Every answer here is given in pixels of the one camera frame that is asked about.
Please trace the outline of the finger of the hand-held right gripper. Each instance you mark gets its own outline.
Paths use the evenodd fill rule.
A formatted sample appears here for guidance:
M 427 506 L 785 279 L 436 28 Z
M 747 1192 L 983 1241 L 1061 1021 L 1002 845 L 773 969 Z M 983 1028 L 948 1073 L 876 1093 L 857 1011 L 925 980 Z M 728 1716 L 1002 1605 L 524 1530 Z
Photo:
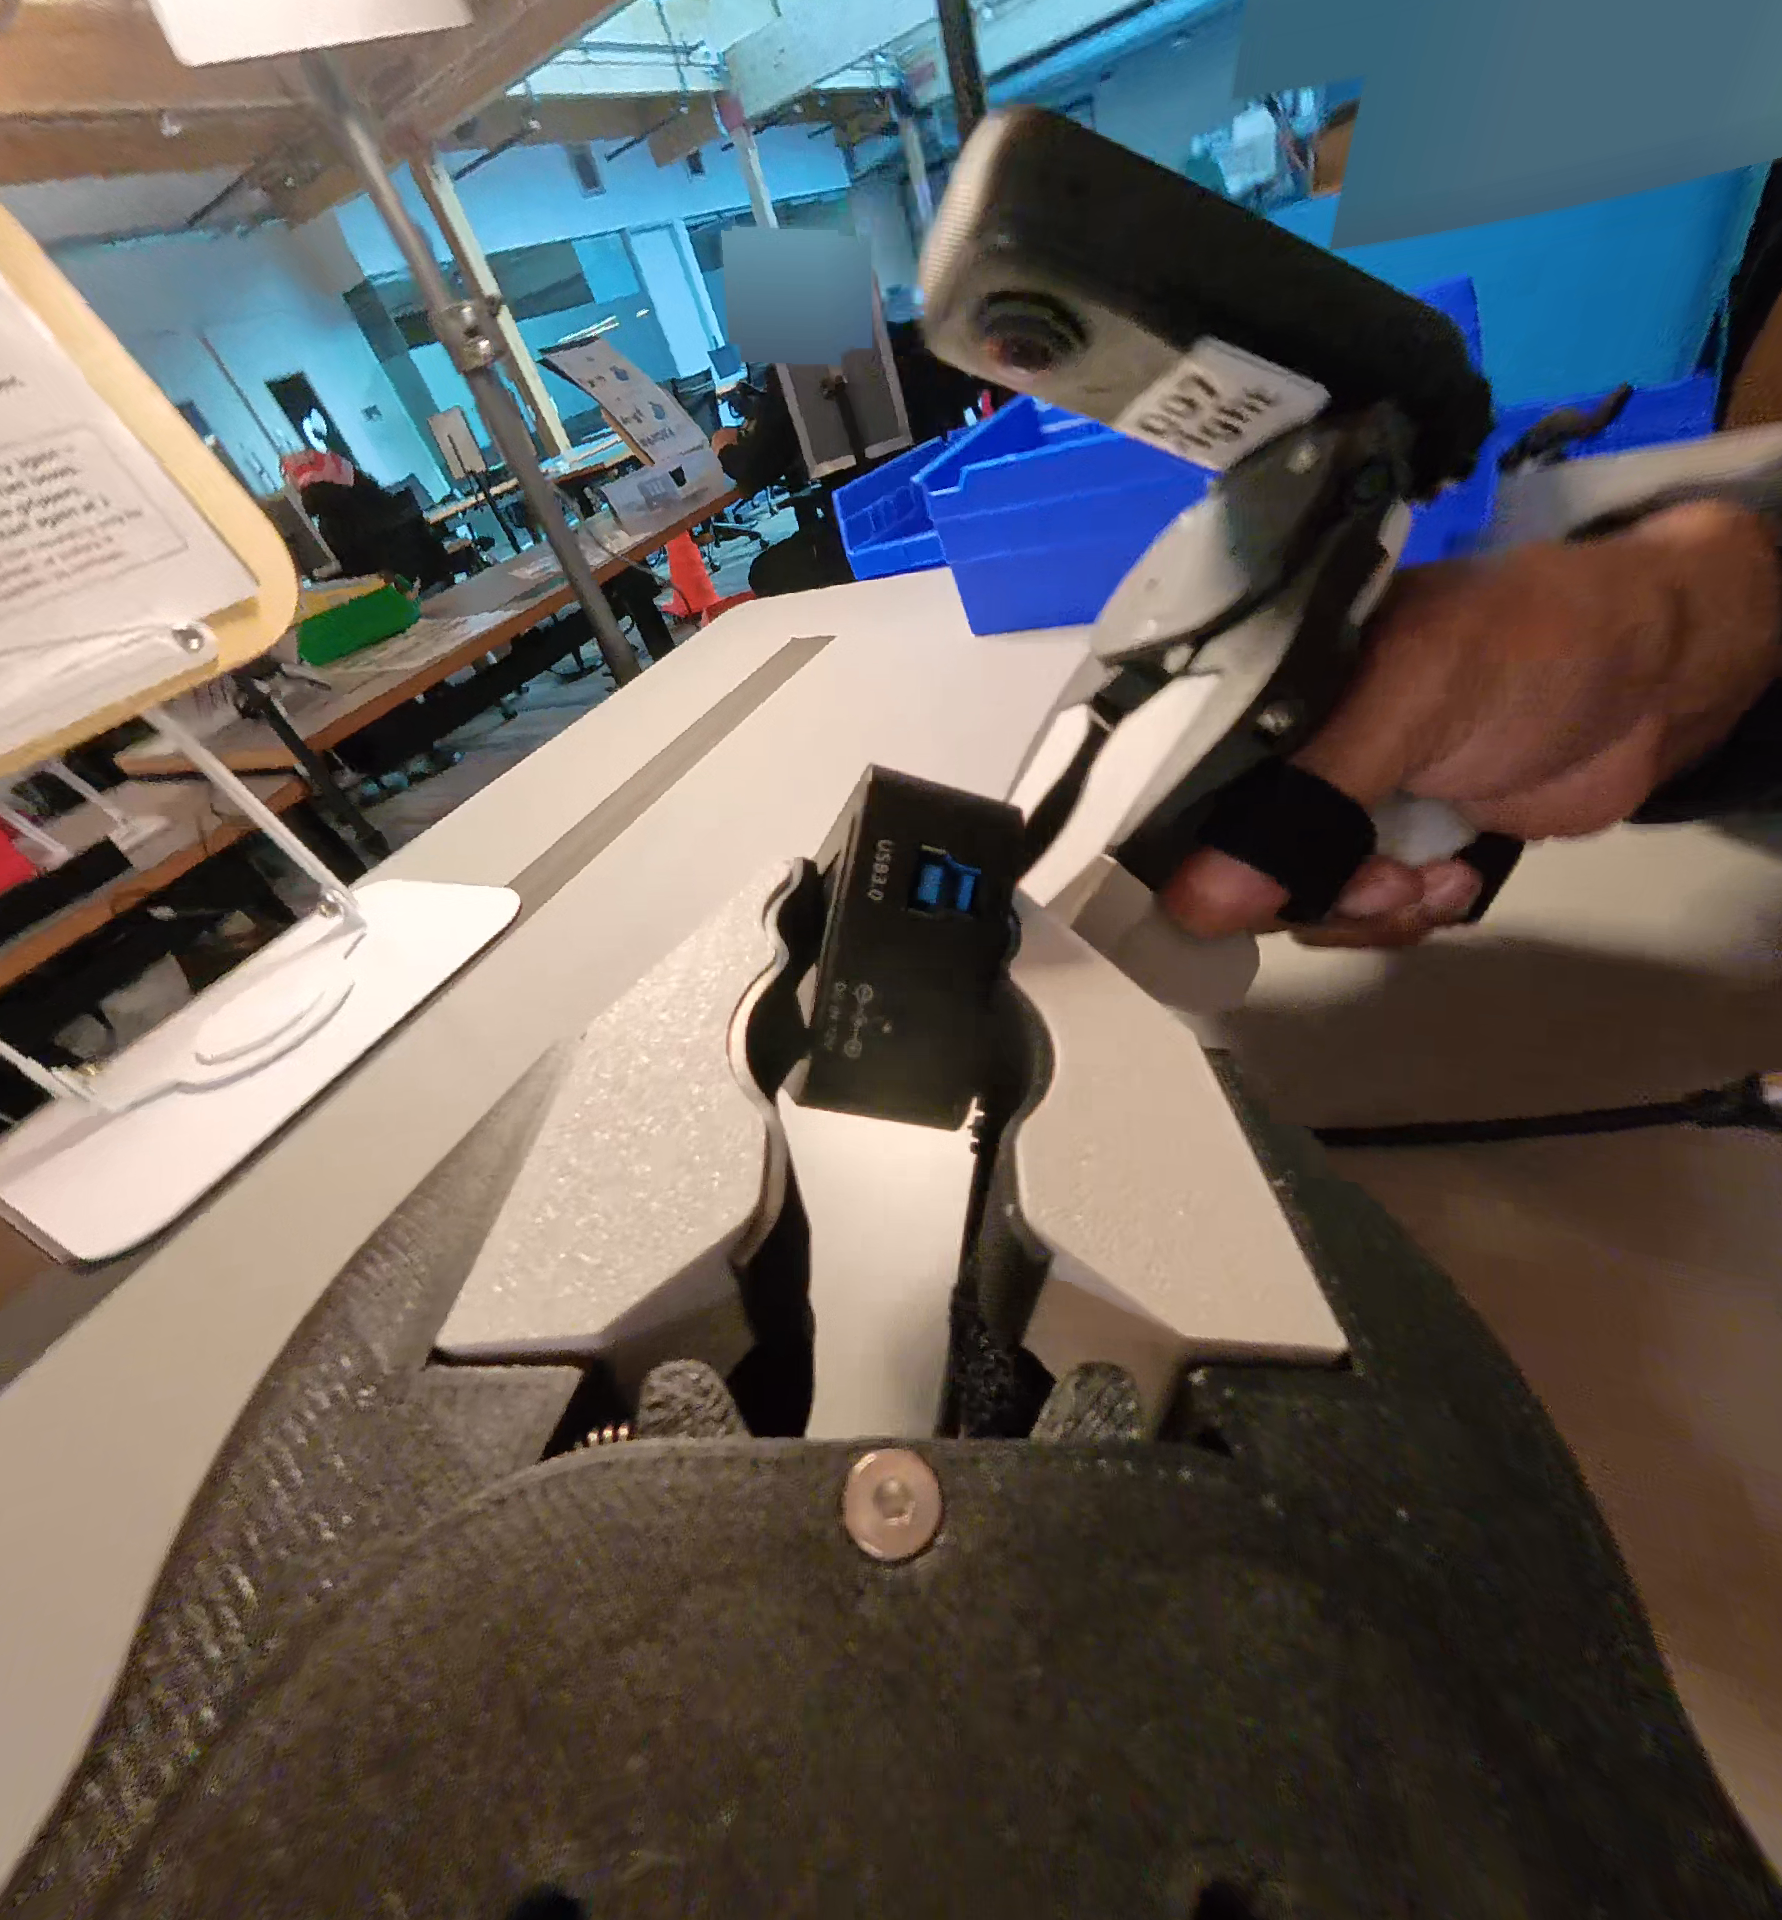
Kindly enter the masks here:
M 1344 557 L 1347 612 L 1388 589 L 1411 519 L 1411 430 L 1286 430 L 1216 477 L 1090 623 L 1094 677 L 1182 674 L 1191 654 Z
M 1023 814 L 1020 900 L 1074 907 L 1098 863 L 1148 827 L 1232 727 L 1227 668 L 1169 677 L 1159 665 L 1087 662 L 1012 782 Z

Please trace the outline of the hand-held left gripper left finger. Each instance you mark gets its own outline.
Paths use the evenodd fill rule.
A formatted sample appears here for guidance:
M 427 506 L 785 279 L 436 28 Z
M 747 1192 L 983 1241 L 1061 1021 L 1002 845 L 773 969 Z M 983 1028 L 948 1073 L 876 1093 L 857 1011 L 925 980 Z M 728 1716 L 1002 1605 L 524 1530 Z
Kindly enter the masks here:
M 753 1432 L 803 1432 L 811 1246 L 777 1083 L 813 921 L 813 863 L 770 862 L 547 1059 L 436 1359 L 560 1361 L 621 1397 L 704 1361 Z

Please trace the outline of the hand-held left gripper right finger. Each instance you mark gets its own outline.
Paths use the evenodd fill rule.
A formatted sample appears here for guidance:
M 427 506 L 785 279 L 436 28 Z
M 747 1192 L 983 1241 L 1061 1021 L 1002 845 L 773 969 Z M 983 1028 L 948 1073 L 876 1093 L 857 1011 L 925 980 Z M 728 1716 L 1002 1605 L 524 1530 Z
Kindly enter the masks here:
M 1347 1335 L 1217 1069 L 1253 937 L 1198 941 L 1143 885 L 1020 900 L 1016 1095 L 975 1207 L 977 1330 L 1020 1375 L 1123 1371 L 1155 1432 L 1207 1365 L 1340 1368 Z

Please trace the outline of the large blue plastic bin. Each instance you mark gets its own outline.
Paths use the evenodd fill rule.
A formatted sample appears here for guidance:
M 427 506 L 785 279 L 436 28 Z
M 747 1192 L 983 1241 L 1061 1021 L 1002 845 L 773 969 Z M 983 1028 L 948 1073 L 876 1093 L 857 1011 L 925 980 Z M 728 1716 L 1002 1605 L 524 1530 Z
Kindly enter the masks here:
M 1404 566 L 1460 557 L 1486 537 L 1511 457 L 1560 412 L 1597 421 L 1557 457 L 1693 441 L 1716 428 L 1718 375 L 1525 402 L 1499 409 L 1477 467 L 1411 511 Z M 1087 623 L 1208 477 L 1043 402 L 1009 402 L 921 479 L 944 564 L 975 632 Z

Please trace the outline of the small black usb hub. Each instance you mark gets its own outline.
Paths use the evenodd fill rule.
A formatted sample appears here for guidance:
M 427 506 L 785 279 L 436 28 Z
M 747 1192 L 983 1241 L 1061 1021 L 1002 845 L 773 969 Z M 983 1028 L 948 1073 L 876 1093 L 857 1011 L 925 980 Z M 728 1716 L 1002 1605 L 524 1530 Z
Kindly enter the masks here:
M 957 1129 L 993 1060 L 1016 949 L 1019 806 L 868 766 L 815 858 L 803 1111 Z

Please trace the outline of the black cable silver plug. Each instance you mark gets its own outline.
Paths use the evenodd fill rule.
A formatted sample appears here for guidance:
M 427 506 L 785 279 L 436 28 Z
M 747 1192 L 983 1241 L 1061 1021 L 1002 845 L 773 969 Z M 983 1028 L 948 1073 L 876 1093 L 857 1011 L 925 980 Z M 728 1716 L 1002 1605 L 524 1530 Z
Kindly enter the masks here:
M 1313 1138 L 1336 1151 L 1409 1151 L 1448 1145 L 1503 1145 L 1528 1138 L 1626 1135 L 1663 1128 L 1782 1135 L 1782 1069 L 1754 1073 L 1716 1089 L 1645 1099 L 1621 1106 L 1460 1122 L 1326 1124 L 1313 1128 Z

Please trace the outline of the person's right hand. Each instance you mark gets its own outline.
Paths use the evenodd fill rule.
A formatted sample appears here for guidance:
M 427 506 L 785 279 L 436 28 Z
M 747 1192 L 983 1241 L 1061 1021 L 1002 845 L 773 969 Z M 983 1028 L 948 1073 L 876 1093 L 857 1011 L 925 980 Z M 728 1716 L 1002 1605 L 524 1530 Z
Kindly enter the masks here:
M 1418 566 L 1292 755 L 1367 811 L 1407 794 L 1537 845 L 1629 820 L 1782 678 L 1782 551 L 1733 500 L 1597 541 Z

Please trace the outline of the computer monitor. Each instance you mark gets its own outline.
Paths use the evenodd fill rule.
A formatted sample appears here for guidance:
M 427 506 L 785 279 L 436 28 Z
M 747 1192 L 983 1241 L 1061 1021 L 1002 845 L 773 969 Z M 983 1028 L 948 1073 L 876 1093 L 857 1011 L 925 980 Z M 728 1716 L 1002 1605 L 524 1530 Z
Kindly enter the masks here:
M 913 446 L 894 359 L 854 349 L 838 363 L 774 363 L 813 483 L 857 473 Z

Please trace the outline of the orange cone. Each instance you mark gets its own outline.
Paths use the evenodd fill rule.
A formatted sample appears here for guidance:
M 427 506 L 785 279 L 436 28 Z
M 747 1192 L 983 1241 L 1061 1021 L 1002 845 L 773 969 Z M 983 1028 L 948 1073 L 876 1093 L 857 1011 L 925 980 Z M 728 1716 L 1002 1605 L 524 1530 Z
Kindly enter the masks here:
M 666 576 L 669 593 L 659 599 L 659 609 L 672 619 L 688 619 L 695 623 L 712 623 L 724 609 L 741 606 L 756 596 L 747 589 L 724 593 L 715 583 L 715 576 L 698 545 L 698 541 L 683 531 L 666 541 Z

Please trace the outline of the printed poster sign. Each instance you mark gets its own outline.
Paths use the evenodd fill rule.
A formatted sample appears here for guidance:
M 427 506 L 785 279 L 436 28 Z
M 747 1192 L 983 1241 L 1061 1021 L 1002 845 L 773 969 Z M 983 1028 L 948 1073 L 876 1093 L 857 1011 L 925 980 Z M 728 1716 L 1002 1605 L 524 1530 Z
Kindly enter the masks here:
M 691 472 L 715 461 L 712 433 L 669 386 L 617 349 L 610 333 L 588 333 L 543 346 L 539 360 L 592 398 L 641 467 Z

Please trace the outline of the metal pole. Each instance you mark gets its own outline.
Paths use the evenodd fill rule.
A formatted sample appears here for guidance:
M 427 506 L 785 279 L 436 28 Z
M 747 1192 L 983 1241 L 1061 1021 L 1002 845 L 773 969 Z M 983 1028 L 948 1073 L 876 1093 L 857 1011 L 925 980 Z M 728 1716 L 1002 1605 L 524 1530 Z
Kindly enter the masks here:
M 461 295 L 449 286 L 449 278 L 436 263 L 422 226 L 394 185 L 394 166 L 384 156 L 384 146 L 380 143 L 377 119 L 351 91 L 338 61 L 330 51 L 303 51 L 301 75 L 313 107 L 326 122 L 326 127 L 335 129 L 371 201 L 394 234 L 394 242 L 400 245 L 407 273 L 424 301 L 436 334 L 443 337 L 456 372 L 471 386 L 478 412 L 495 440 L 503 466 L 518 479 L 539 531 L 543 534 L 552 557 L 559 560 L 566 583 L 578 599 L 582 612 L 588 615 L 591 632 L 604 665 L 610 668 L 617 687 L 627 684 L 641 670 L 640 655 L 621 632 L 617 612 L 610 609 L 610 602 L 598 587 L 592 566 L 588 564 L 578 531 L 566 519 L 552 479 L 543 473 L 531 433 L 521 420 L 518 392 L 507 379 L 508 346 L 497 320 L 497 301 L 487 292 L 478 292 L 471 279 L 466 279 L 466 292 Z

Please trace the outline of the green bin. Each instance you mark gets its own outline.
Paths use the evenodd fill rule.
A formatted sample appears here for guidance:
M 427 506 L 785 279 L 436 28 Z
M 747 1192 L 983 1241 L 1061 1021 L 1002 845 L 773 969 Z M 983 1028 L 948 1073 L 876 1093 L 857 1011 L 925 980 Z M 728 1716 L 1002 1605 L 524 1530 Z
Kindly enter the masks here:
M 395 577 L 367 576 L 307 587 L 294 626 L 294 654 L 322 668 L 410 631 L 420 599 Z

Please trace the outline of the white light panel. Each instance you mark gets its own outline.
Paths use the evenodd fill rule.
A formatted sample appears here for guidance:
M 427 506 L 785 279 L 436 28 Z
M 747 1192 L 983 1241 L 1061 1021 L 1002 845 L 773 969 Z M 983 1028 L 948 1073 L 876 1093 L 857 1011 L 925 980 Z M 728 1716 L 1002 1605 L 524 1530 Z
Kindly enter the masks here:
M 274 61 L 471 26 L 471 3 L 148 3 L 186 67 Z

